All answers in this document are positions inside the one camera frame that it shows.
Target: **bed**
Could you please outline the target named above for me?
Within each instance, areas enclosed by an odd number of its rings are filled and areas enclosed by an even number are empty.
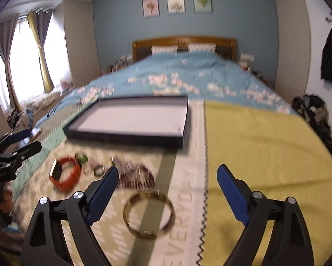
[[[188,53],[190,42],[216,43],[216,53]],[[178,45],[177,54],[151,56],[151,46]],[[42,152],[30,158],[12,182],[12,214],[26,231],[37,201],[65,199],[96,178],[81,175],[71,193],[48,180],[57,158],[83,151],[108,164],[111,156],[144,163],[156,188],[176,210],[169,235],[154,242],[136,239],[122,218],[135,190],[118,189],[92,230],[112,265],[223,265],[243,230],[216,181],[226,164],[238,179],[271,199],[297,199],[306,220],[316,265],[332,254],[332,158],[316,134],[265,84],[236,64],[236,40],[181,36],[136,41],[134,64],[75,89],[38,123]],[[187,93],[191,109],[189,144],[182,150],[116,146],[66,140],[63,126],[98,98]],[[131,215],[136,226],[158,228],[168,218],[163,206],[141,205]],[[270,238],[268,224],[254,265],[260,265]],[[67,223],[71,257],[82,265]]]

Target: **wooden headboard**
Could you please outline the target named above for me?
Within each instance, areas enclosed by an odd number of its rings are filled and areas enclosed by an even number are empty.
[[[133,61],[138,62],[151,55],[152,46],[178,45],[178,51],[187,51],[188,43],[215,43],[215,52],[224,59],[236,61],[236,39],[211,36],[174,36],[133,42]]]

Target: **blue wall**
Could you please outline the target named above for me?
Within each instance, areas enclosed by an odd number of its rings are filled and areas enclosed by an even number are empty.
[[[194,14],[185,0],[184,15],[168,15],[158,0],[160,16],[145,19],[142,0],[94,0],[93,15],[101,68],[132,53],[133,40],[169,35],[236,38],[238,52],[255,55],[254,69],[275,79],[278,64],[278,20],[275,0],[212,0],[213,14]]]

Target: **framed picture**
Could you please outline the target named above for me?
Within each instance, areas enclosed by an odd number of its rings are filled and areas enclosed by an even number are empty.
[[[184,14],[184,0],[167,0],[167,9],[169,15]]]
[[[211,0],[193,0],[195,14],[211,14],[213,6]]]
[[[158,9],[158,0],[143,0],[144,19],[158,17],[160,15]]]

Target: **blue comforter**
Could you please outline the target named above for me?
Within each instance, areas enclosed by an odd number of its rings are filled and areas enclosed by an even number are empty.
[[[177,95],[210,99],[289,114],[291,107],[274,91],[230,60],[208,52],[149,56],[119,72],[73,90],[36,126],[67,105],[88,104],[108,96]]]

